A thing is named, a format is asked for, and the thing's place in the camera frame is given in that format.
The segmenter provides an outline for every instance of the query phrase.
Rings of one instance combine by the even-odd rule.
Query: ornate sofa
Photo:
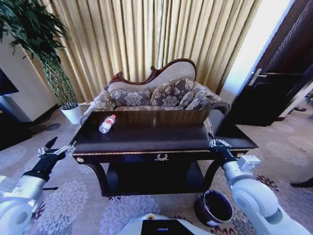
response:
[[[143,82],[130,82],[120,71],[94,99],[81,117],[81,125],[93,111],[219,109],[224,115],[230,104],[196,82],[196,66],[177,59],[157,70]]]

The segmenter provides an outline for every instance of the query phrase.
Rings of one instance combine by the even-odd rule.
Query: table leg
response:
[[[213,177],[216,173],[216,171],[219,169],[219,167],[221,166],[221,160],[214,160],[210,166],[207,168],[204,180],[203,180],[203,191],[207,191],[212,184],[213,181]]]
[[[106,173],[104,172],[103,167],[101,166],[100,163],[88,163],[85,165],[90,166],[93,169],[94,173],[96,173],[96,176],[97,176],[97,178],[99,180],[99,184],[100,184],[101,195],[105,196],[106,193],[110,192],[110,189],[108,186]]]

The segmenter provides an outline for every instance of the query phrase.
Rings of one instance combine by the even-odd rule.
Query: white wall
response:
[[[25,51],[18,46],[12,55],[11,41],[8,36],[0,43],[0,68],[20,92],[0,96],[0,103],[20,121],[33,121],[52,108],[56,100],[29,58],[23,59]]]
[[[263,0],[220,96],[232,103],[254,71],[294,0]]]

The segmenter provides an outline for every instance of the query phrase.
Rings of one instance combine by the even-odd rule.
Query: console table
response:
[[[100,133],[111,114],[116,123]],[[71,142],[77,141],[73,157],[94,170],[103,196],[204,192],[221,165],[208,150],[208,116],[235,156],[257,147],[218,110],[111,111],[91,113]],[[200,160],[214,160],[205,176]],[[107,173],[101,163],[110,163]]]

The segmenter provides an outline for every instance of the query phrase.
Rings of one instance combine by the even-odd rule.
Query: black bucket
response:
[[[233,209],[223,194],[208,190],[195,201],[195,213],[202,224],[214,227],[229,222],[233,216]]]

